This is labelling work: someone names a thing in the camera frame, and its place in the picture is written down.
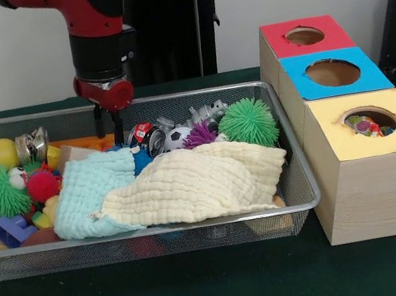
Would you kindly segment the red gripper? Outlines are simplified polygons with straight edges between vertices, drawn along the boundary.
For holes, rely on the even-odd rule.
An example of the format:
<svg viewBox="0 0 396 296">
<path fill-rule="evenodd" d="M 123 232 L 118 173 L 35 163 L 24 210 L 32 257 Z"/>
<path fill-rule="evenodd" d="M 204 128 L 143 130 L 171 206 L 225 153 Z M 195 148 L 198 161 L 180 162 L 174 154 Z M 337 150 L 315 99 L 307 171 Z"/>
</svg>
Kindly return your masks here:
<svg viewBox="0 0 396 296">
<path fill-rule="evenodd" d="M 93 111 L 96 136 L 104 138 L 106 135 L 103 108 L 108 110 L 111 115 L 115 145 L 124 145 L 123 121 L 119 110 L 127 108 L 133 101 L 134 87 L 132 83 L 124 78 L 108 83 L 93 83 L 74 78 L 73 87 L 76 95 L 96 104 Z"/>
</svg>

